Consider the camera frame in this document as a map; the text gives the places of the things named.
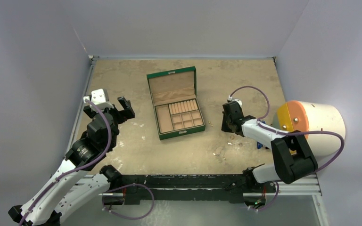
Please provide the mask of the green jewelry box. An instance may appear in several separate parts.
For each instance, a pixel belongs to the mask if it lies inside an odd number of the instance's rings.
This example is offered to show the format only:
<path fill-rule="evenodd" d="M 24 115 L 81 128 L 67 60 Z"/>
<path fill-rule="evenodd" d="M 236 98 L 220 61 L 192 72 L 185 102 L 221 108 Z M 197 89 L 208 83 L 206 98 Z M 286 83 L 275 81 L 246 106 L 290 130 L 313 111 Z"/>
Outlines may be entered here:
<path fill-rule="evenodd" d="M 169 104 L 194 98 L 197 99 L 197 70 L 194 66 L 147 74 L 147 81 L 153 109 L 157 105 Z M 160 140 L 166 140 L 174 137 L 203 132 L 205 129 L 206 125 L 204 120 L 204 126 L 202 127 L 179 130 L 165 134 L 160 134 L 158 131 L 158 136 Z"/>

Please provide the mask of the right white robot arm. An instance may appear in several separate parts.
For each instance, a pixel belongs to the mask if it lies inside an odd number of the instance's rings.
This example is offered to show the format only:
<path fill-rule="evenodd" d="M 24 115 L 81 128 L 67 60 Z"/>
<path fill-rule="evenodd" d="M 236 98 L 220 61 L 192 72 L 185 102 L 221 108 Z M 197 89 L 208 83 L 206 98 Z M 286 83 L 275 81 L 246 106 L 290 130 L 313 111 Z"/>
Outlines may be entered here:
<path fill-rule="evenodd" d="M 244 116 L 236 101 L 223 104 L 223 132 L 247 137 L 269 148 L 273 163 L 247 168 L 246 186 L 256 192 L 266 182 L 282 181 L 291 184 L 294 181 L 314 173 L 318 163 L 305 136 L 301 132 L 286 133 L 266 124 L 253 116 Z"/>

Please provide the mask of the green jewelry tray insert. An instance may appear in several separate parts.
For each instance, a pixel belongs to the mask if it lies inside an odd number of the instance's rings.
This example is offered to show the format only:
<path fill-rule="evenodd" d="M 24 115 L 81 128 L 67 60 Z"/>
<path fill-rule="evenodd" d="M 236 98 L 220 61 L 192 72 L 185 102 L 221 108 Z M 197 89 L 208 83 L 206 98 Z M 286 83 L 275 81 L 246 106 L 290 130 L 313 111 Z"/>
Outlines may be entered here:
<path fill-rule="evenodd" d="M 204 126 L 197 99 L 188 99 L 154 107 L 160 134 Z"/>

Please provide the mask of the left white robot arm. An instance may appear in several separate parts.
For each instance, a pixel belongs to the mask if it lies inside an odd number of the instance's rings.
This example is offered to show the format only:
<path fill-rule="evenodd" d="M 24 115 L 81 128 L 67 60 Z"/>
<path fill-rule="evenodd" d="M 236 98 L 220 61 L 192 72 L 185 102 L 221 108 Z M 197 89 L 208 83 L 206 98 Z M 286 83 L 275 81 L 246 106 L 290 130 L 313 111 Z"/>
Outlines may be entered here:
<path fill-rule="evenodd" d="M 116 146 L 119 124 L 135 117 L 131 102 L 119 97 L 117 110 L 105 95 L 84 97 L 83 111 L 91 119 L 80 139 L 72 144 L 59 168 L 27 203 L 11 207 L 12 220 L 20 226 L 59 226 L 78 208 L 99 193 L 115 193 L 122 186 L 122 174 L 112 165 L 75 188 L 106 154 Z"/>

